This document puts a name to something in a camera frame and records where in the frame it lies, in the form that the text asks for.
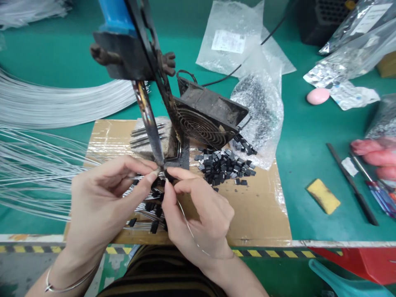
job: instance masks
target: woman's right hand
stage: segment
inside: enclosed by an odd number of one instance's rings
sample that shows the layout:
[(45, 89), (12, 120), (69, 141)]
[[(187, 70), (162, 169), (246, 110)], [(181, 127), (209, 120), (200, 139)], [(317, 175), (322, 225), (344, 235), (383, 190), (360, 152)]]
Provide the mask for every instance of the woman's right hand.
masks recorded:
[[(231, 259), (234, 253), (226, 235), (234, 217), (228, 200), (218, 194), (201, 177), (188, 170), (169, 167), (168, 173), (180, 181), (172, 186), (167, 181), (162, 203), (170, 240), (180, 252), (203, 272), (214, 259)], [(189, 220), (192, 237), (177, 202), (176, 194), (189, 193), (200, 221)]]

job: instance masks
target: yellow and black hazard tape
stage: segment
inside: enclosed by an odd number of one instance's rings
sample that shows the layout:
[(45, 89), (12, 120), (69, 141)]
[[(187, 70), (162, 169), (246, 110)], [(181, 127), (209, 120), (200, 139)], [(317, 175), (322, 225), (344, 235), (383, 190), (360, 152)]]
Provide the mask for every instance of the yellow and black hazard tape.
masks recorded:
[[(64, 246), (50, 245), (0, 245), (0, 253), (47, 253), (59, 254)], [(107, 247), (105, 254), (128, 255), (131, 247)], [(288, 250), (232, 250), (238, 257), (256, 258), (290, 258), (290, 259), (310, 259), (320, 258), (318, 254), (310, 250), (288, 249)]]

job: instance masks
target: hand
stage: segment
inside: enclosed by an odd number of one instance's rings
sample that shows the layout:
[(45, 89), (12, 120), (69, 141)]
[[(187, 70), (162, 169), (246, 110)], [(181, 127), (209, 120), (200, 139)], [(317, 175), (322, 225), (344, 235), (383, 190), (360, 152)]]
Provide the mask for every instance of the hand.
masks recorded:
[[(68, 254), (87, 262), (92, 257), (101, 257), (106, 246), (150, 193), (158, 176), (158, 172), (153, 171), (156, 169), (154, 162), (125, 155), (73, 178), (71, 225), (65, 249)], [(132, 193), (123, 197), (135, 173), (145, 177)]]
[[(168, 173), (180, 181), (173, 187), (165, 184), (162, 203), (170, 240), (182, 254), (202, 271), (213, 259), (230, 259), (234, 256), (226, 235), (234, 217), (234, 209), (228, 200), (218, 194), (201, 177), (188, 170), (169, 167)], [(189, 226), (181, 213), (176, 194), (190, 193), (200, 222), (189, 220)]]

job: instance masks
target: blue handle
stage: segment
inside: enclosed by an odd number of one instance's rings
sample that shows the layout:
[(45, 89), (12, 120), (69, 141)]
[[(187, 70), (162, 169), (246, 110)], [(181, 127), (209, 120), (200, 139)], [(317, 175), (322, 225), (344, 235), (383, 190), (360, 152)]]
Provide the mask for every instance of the blue handle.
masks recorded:
[(131, 20), (124, 0), (99, 0), (105, 24), (101, 31), (128, 34), (136, 36), (135, 26)]

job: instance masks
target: pink eraser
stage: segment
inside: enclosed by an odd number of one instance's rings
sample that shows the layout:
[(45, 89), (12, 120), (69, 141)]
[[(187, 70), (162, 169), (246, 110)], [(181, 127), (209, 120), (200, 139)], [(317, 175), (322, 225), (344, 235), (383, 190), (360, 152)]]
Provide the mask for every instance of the pink eraser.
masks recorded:
[(306, 100), (312, 105), (319, 105), (325, 102), (330, 97), (330, 92), (325, 88), (317, 88), (309, 92)]

